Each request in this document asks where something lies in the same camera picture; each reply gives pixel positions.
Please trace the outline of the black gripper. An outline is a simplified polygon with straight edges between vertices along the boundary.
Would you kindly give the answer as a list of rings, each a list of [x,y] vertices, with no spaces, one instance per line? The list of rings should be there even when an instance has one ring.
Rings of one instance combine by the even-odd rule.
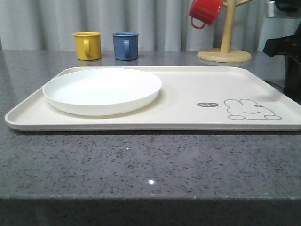
[[[269,57],[285,56],[285,86],[283,93],[301,102],[301,36],[290,35],[267,39],[263,52]]]

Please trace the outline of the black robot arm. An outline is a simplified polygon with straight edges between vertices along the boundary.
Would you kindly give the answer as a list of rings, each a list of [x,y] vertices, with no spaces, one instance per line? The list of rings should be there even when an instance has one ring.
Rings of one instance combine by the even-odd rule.
[[[299,0],[271,0],[267,3],[268,18],[300,18]],[[269,57],[285,57],[285,86],[283,94],[301,102],[301,26],[293,35],[267,39],[263,52]]]

